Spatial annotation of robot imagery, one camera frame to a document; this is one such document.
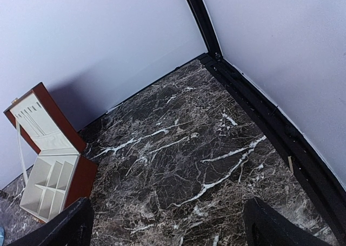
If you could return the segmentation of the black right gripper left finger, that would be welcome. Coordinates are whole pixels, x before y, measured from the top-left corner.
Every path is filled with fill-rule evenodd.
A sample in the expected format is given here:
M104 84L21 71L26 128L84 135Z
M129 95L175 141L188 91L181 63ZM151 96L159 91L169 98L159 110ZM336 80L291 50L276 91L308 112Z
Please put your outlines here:
M51 221L11 245L90 245L94 210L88 198L79 198Z

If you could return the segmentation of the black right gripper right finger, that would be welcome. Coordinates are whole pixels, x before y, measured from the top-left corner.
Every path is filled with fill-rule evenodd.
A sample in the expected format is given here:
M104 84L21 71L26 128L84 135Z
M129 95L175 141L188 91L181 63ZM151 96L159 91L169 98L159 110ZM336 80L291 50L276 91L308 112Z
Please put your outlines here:
M258 197L245 203L243 219L248 245L324 245Z

